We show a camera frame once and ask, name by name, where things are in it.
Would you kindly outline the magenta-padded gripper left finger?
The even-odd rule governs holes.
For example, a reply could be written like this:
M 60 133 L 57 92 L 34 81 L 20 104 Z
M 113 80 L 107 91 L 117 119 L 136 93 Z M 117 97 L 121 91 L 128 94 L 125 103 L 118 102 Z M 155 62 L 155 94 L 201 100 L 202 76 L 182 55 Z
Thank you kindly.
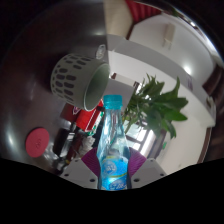
M 72 160 L 60 177 L 78 186 L 96 189 L 100 176 L 100 164 L 96 153 L 97 149 L 93 148 L 81 159 Z

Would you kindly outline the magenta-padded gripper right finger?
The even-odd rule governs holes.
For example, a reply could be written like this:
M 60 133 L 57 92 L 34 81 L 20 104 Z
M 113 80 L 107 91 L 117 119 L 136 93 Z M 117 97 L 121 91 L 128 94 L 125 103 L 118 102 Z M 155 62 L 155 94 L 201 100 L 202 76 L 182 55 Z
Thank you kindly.
M 147 159 L 139 151 L 131 148 L 128 162 L 128 188 L 136 189 L 166 176 L 158 162 Z

